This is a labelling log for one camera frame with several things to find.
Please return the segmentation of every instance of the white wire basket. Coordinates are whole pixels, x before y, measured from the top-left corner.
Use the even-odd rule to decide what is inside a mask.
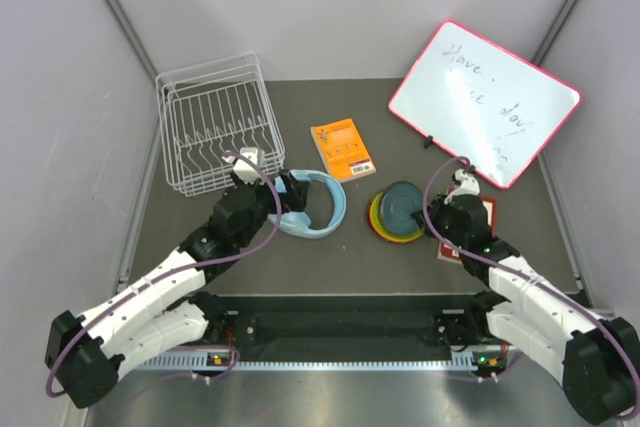
[[[156,77],[167,182],[191,197],[231,185],[225,150],[259,147],[264,170],[284,163],[284,144],[254,53]]]

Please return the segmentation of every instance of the headphone headband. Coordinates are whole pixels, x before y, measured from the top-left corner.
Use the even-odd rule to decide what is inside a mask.
[[[310,228],[311,218],[306,212],[287,212],[286,214],[282,214],[280,230],[305,239],[321,239],[322,237],[326,237],[338,228],[347,211],[347,196],[344,193],[342,185],[329,174],[320,172],[319,170],[290,170],[289,173],[297,180],[307,182],[315,180],[325,184],[333,197],[333,215],[331,216],[329,225],[324,229],[314,230]],[[279,193],[286,193],[287,189],[280,177],[276,179],[275,186]],[[272,224],[275,224],[275,214],[270,214],[267,218]]]

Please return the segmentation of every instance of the yellow plate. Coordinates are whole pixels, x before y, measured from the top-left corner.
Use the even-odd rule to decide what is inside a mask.
[[[382,222],[380,222],[380,216],[378,214],[378,207],[380,205],[380,199],[382,198],[382,192],[379,192],[369,204],[369,211],[367,212],[367,218],[369,220],[369,225],[373,231],[382,237],[384,240],[388,240],[389,242],[393,242],[395,244],[406,244],[409,242],[413,242],[414,240],[418,240],[422,237],[422,231],[417,230],[409,235],[393,235],[388,232]]]

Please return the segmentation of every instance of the gray table surface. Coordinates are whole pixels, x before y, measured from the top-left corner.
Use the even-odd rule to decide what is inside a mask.
[[[310,127],[351,117],[378,171],[347,182],[347,215],[322,240],[277,235],[263,251],[243,259],[209,290],[220,294],[435,294],[475,293],[482,285],[461,266],[436,259],[437,242],[420,239],[394,245],[368,227],[365,211],[374,194],[398,180],[421,188],[449,156],[422,148],[420,134],[389,113],[399,79],[271,82],[267,89],[286,148],[285,167],[323,170]],[[220,192],[186,198],[164,179],[162,159],[151,185],[132,280],[149,272],[211,215]],[[444,191],[449,176],[437,187]],[[516,184],[499,190],[480,180],[483,194],[497,199],[497,234],[518,248],[530,264],[566,292],[576,291],[562,236],[540,167],[534,162]],[[320,225],[331,200],[314,185],[309,212]],[[254,242],[263,238],[266,225]]]

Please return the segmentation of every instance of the book cover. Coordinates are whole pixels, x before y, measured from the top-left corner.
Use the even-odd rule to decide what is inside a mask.
[[[373,174],[376,166],[352,119],[311,127],[324,167],[338,182]]]

